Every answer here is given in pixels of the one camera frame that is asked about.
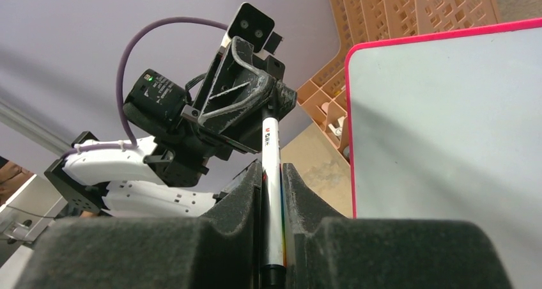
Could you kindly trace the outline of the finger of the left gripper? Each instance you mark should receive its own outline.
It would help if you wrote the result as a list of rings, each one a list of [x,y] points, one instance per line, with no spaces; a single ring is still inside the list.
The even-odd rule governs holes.
[[[276,78],[254,66],[253,59],[247,51],[226,49],[197,120],[202,127],[224,132],[270,98]]]

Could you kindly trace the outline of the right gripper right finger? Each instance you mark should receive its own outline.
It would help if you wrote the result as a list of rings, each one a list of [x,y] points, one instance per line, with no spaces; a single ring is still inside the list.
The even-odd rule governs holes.
[[[511,288],[486,233],[468,221],[350,219],[283,166],[288,288]]]

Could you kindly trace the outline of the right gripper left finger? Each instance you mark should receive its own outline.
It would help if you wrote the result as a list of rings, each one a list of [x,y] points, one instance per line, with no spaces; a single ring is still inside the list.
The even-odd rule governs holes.
[[[254,288],[262,167],[199,217],[66,218],[47,230],[18,288]]]

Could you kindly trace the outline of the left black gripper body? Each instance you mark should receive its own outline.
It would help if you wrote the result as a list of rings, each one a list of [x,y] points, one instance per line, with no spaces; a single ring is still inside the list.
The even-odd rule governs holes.
[[[282,120],[295,108],[297,94],[283,82],[285,69],[273,56],[217,56],[183,87],[185,105],[199,116],[182,119],[182,148],[193,154],[259,153],[265,115]]]

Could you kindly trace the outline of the white whiteboard marker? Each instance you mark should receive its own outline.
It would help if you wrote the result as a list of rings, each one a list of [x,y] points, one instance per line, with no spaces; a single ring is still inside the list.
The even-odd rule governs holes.
[[[283,186],[279,144],[279,121],[263,110],[260,287],[284,288],[286,246],[283,216]]]

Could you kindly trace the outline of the pink-framed whiteboard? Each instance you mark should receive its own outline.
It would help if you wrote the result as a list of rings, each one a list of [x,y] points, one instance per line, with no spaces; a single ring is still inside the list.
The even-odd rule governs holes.
[[[460,219],[541,287],[541,19],[355,45],[353,216]]]

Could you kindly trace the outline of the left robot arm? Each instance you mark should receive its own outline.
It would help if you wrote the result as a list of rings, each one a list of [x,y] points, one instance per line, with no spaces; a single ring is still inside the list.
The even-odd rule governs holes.
[[[158,72],[145,71],[123,103],[136,140],[99,141],[83,132],[45,176],[81,210],[113,216],[196,217],[217,202],[193,187],[208,161],[233,152],[261,154],[277,199],[278,123],[297,94],[283,83],[285,66],[236,36],[213,60],[196,98]]]

